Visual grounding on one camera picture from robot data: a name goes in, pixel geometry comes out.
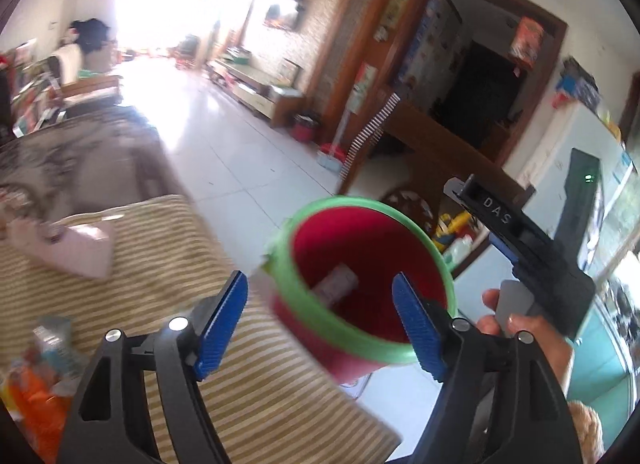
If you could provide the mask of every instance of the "refrigerator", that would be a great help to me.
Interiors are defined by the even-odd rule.
[[[630,157],[607,127],[579,102],[556,110],[534,155],[525,166],[520,183],[532,184],[536,193],[523,211],[553,238],[566,201],[566,179],[571,151],[577,148],[600,159],[604,218],[613,208],[633,171]],[[476,321],[490,311],[481,294],[488,288],[500,288],[503,280],[514,279],[511,263],[498,249],[490,246],[455,281],[458,309]]]

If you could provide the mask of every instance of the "blue gripper pad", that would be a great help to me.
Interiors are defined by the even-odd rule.
[[[204,380],[210,373],[218,370],[248,295],[249,284],[246,276],[242,272],[238,272],[220,300],[204,334],[200,337],[198,358],[193,365],[198,381]]]
[[[420,366],[433,379],[442,382],[447,374],[447,366],[442,360],[440,335],[404,274],[396,274],[391,289],[394,305]]]

